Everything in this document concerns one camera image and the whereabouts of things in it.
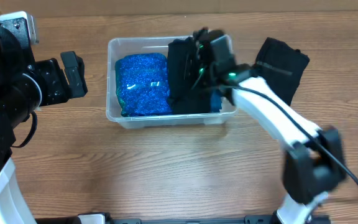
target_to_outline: white ring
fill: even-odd
[[[41,102],[42,102],[42,92],[41,92],[40,86],[39,86],[38,83],[37,83],[33,78],[31,78],[28,74],[24,74],[24,73],[23,73],[23,75],[26,76],[26,77],[28,77],[29,79],[31,79],[31,80],[35,83],[35,85],[37,86],[38,91],[40,92],[40,103],[38,104],[37,107],[40,107]]]

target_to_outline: wooden table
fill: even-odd
[[[283,154],[250,116],[220,126],[126,130],[107,120],[107,45],[116,37],[186,35],[200,27],[231,35],[239,62],[253,62],[266,37],[311,62],[292,107],[341,130],[358,175],[358,12],[99,16],[38,19],[36,60],[74,50],[85,61],[86,97],[42,108],[34,139],[14,149],[17,178],[37,218],[111,212],[114,218],[213,218],[270,214],[285,195]],[[16,129],[18,141],[29,123]],[[358,223],[348,180],[319,209]]]

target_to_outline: plastic bin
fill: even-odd
[[[116,95],[116,62],[127,55],[161,53],[168,55],[168,44],[181,37],[135,37],[116,38],[110,40],[108,46],[108,74],[106,116],[110,121],[119,123],[122,127],[144,128],[147,126],[177,125],[177,124],[223,124],[237,113],[237,108],[223,98],[220,113],[181,114],[165,116],[139,116],[125,118],[121,116]]]

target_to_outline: beige wall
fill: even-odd
[[[225,12],[358,11],[358,0],[0,0],[36,17]]]

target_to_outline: black garment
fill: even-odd
[[[273,92],[291,105],[309,61],[300,50],[293,50],[286,43],[268,37],[256,57],[256,67]]]
[[[198,86],[191,89],[199,76],[196,51],[190,37],[168,44],[168,104],[173,114],[211,112],[211,92],[201,91]]]

